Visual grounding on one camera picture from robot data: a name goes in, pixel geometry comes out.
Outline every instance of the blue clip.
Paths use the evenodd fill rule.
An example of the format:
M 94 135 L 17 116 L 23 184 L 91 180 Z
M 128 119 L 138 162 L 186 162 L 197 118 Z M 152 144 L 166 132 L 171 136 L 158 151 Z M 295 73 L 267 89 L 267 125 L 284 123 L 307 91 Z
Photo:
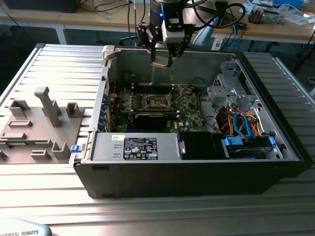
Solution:
M 229 136 L 229 137 L 226 137 L 224 139 L 224 143 L 226 146 L 243 146 L 243 140 L 242 138 L 240 137 L 232 137 L 232 136 Z
M 80 145 L 72 145 L 70 148 L 71 153 L 79 153 L 82 152 L 82 147 Z
M 276 140 L 275 140 L 274 137 L 270 137 L 270 138 L 269 138 L 269 141 L 270 141 L 270 143 L 271 143 L 272 146 L 276 145 Z

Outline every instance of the black rectangular component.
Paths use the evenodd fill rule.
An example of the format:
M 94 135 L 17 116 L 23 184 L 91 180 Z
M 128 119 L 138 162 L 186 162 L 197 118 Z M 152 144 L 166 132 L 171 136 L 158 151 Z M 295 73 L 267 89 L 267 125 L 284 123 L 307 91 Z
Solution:
M 9 9 L 61 11 L 74 13 L 80 0 L 4 0 Z
M 167 125 L 167 116 L 163 114 L 136 114 L 134 126 L 138 128 L 159 129 Z
M 156 138 L 125 138 L 125 160 L 157 160 L 158 144 Z
M 225 159 L 221 149 L 221 138 L 213 139 L 210 132 L 179 132 L 179 142 L 183 142 L 185 153 L 183 160 L 216 160 Z

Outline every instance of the metal slotted plate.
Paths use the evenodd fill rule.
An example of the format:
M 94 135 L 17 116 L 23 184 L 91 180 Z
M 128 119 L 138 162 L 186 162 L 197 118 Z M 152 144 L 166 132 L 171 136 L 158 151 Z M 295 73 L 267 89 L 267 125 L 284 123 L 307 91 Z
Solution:
M 278 59 L 270 54 L 244 53 L 258 74 L 284 117 L 306 147 L 315 157 L 315 107 L 299 82 Z
M 0 128 L 11 116 L 8 107 L 14 99 L 24 99 L 31 107 L 41 107 L 40 100 L 34 97 L 34 91 L 38 86 L 47 86 L 50 98 L 56 100 L 60 107 L 65 107 L 68 102 L 76 102 L 85 108 L 75 138 L 83 143 L 88 135 L 86 128 L 90 124 L 103 67 L 101 52 L 102 47 L 98 46 L 46 45 L 35 48 L 33 57 L 28 59 L 24 72 L 17 78 L 1 106 Z
M 68 47 L 75 50 L 81 48 L 87 52 L 90 46 L 46 45 L 45 48 L 47 47 L 55 51 L 67 50 Z M 85 63 L 91 65 L 84 66 L 98 67 L 102 62 L 101 57 L 64 59 L 36 55 L 35 58 L 32 65 L 41 66 L 59 66 L 56 62 L 62 62 L 62 66 L 81 66 L 81 63 Z M 21 80 L 23 83 L 18 81 L 19 89 L 14 88 L 13 92 L 30 91 L 32 86 L 37 85 L 67 85 L 69 87 L 65 89 L 70 92 L 84 92 L 78 86 L 98 85 L 97 79 L 88 78 L 46 79 L 21 76 Z M 57 88 L 52 87 L 51 91 L 65 91 Z M 67 100 L 58 99 L 58 103 L 63 101 Z M 94 101 L 75 101 L 86 108 L 80 127 L 80 133 L 84 136 L 84 132 L 88 130 Z M 12 102 L 10 94 L 6 103 L 8 102 Z M 11 115 L 5 106 L 6 104 L 0 109 L 0 125 Z M 291 122 L 296 120 L 299 121 L 298 118 L 291 118 Z M 310 143 L 307 136 L 301 140 L 303 139 Z M 84 142 L 86 137 L 78 136 L 77 144 Z M 53 235 L 58 236 L 315 234 L 315 168 L 303 172 L 297 178 L 281 180 L 264 194 L 238 196 L 92 199 L 68 164 L 0 165 L 0 183 L 0 218 L 23 218 L 46 224 L 52 229 Z

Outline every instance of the white sticker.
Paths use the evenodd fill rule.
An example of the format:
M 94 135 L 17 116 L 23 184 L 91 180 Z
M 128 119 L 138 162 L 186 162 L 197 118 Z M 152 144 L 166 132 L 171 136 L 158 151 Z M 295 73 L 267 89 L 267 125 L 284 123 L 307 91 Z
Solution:
M 123 141 L 125 139 L 126 135 L 121 134 L 113 134 L 112 135 L 112 141 Z

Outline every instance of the black box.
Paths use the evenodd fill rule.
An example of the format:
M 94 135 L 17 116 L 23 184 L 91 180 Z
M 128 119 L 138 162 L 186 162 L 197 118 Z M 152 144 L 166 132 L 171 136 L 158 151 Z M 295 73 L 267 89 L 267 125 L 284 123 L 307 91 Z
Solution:
M 61 11 L 74 13 L 80 0 L 4 0 L 9 9 Z

